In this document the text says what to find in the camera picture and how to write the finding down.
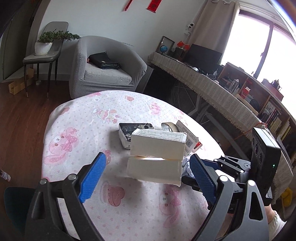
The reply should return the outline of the cream sweater forearm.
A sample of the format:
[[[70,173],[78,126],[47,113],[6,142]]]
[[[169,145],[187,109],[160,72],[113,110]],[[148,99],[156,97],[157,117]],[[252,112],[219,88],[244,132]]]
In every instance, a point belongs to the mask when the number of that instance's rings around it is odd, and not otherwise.
[[[285,226],[286,221],[283,221],[279,214],[272,209],[271,205],[265,206],[267,221],[268,221],[268,231],[269,231],[269,241],[273,240],[276,235]]]

